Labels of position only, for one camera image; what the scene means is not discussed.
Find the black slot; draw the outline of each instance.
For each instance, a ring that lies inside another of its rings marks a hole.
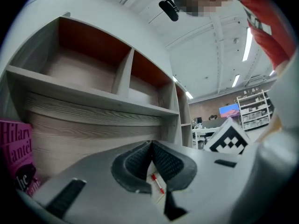
[[[86,182],[73,179],[70,183],[49,203],[46,210],[58,218],[62,218],[75,201]]]
[[[214,163],[218,163],[220,165],[231,167],[231,168],[234,168],[237,164],[236,162],[230,162],[222,159],[217,159]]]

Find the red shirt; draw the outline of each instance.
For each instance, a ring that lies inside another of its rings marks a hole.
[[[269,0],[241,0],[260,22],[271,26],[272,35],[253,27],[249,23],[251,33],[272,62],[275,70],[285,60],[290,60],[296,45],[286,31],[282,21],[273,9]]]

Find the red and white pen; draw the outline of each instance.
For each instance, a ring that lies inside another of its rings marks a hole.
[[[155,180],[156,184],[157,184],[158,187],[160,188],[161,193],[164,194],[164,190],[163,190],[163,188],[161,187],[161,185],[160,185],[158,179],[156,178],[156,175],[152,174],[151,177],[153,178],[153,180]]]

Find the ceiling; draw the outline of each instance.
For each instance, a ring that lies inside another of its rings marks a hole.
[[[177,22],[162,12],[161,0],[113,1],[136,13],[158,33],[169,52],[173,75],[194,97],[191,103],[240,90],[251,84],[251,77],[264,76],[263,83],[273,80],[269,77],[271,63],[254,40],[248,60],[242,62],[248,23],[236,0],[209,17],[179,13]],[[237,74],[237,86],[231,88]]]

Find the brown wall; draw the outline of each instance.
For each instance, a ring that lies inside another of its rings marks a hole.
[[[258,85],[260,90],[268,90],[274,82],[269,82],[266,84]],[[201,117],[202,121],[209,120],[211,115],[217,115],[220,118],[219,108],[226,106],[226,104],[232,105],[237,100],[237,96],[243,96],[244,91],[250,91],[254,87],[244,89],[243,91],[238,91],[228,95],[224,95],[218,98],[209,99],[201,102],[197,102],[189,105],[191,118]]]

